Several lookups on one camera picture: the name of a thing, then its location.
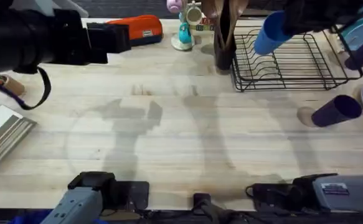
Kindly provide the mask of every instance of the white label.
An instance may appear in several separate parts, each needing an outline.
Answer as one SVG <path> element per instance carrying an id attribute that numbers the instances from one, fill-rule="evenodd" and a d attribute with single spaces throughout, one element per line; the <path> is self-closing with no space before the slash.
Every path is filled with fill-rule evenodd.
<path id="1" fill-rule="evenodd" d="M 143 31 L 143 37 L 151 37 L 154 35 L 151 30 L 144 30 Z"/>

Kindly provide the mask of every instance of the wooden utensil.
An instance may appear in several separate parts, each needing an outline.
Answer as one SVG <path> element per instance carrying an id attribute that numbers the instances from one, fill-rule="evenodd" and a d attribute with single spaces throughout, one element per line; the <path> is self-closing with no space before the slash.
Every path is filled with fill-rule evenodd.
<path id="1" fill-rule="evenodd" d="M 237 26 L 237 21 L 244 10 L 248 7 L 249 0 L 229 0 L 230 1 L 230 30 L 225 43 L 225 48 L 229 48 L 233 38 L 233 32 Z"/>
<path id="2" fill-rule="evenodd" d="M 202 12 L 206 17 L 215 21 L 215 25 L 220 30 L 220 33 L 220 17 L 224 8 L 224 1 L 228 0 L 202 0 Z M 225 48 L 224 38 L 220 38 L 220 48 Z"/>

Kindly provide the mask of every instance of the black strap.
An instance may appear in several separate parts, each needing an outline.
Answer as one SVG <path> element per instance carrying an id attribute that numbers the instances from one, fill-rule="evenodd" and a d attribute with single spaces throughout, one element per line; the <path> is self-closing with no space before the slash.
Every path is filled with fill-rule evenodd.
<path id="1" fill-rule="evenodd" d="M 47 72 L 45 72 L 45 70 L 40 67 L 37 67 L 37 71 L 40 73 L 40 75 L 43 79 L 44 92 L 43 92 L 42 98 L 36 105 L 34 105 L 34 106 L 27 105 L 24 100 L 19 98 L 11 90 L 8 90 L 6 87 L 4 87 L 4 85 L 0 85 L 0 91 L 2 93 L 6 94 L 7 96 L 11 97 L 12 99 L 14 99 L 22 109 L 33 110 L 34 108 L 36 108 L 36 107 L 40 106 L 42 103 L 44 103 L 44 101 L 49 97 L 50 92 L 51 92 L 51 82 L 50 82 L 49 76 L 47 75 Z"/>

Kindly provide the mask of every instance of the label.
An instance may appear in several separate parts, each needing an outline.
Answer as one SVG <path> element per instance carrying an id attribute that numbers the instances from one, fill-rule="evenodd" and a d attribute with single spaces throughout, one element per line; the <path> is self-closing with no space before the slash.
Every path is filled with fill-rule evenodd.
<path id="1" fill-rule="evenodd" d="M 151 37 L 154 35 L 151 30 L 144 30 L 143 31 L 143 37 Z"/>
<path id="2" fill-rule="evenodd" d="M 343 183 L 331 183 L 321 184 L 321 188 L 326 195 L 349 195 L 349 190 L 346 184 Z"/>

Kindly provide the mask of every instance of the white mug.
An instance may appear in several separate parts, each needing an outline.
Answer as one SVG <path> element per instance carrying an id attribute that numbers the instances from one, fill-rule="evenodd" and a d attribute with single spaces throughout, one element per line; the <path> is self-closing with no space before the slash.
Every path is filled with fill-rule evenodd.
<path id="1" fill-rule="evenodd" d="M 186 19 L 189 25 L 196 26 L 202 21 L 202 11 L 198 5 L 199 4 L 195 3 L 195 1 L 188 4 Z"/>

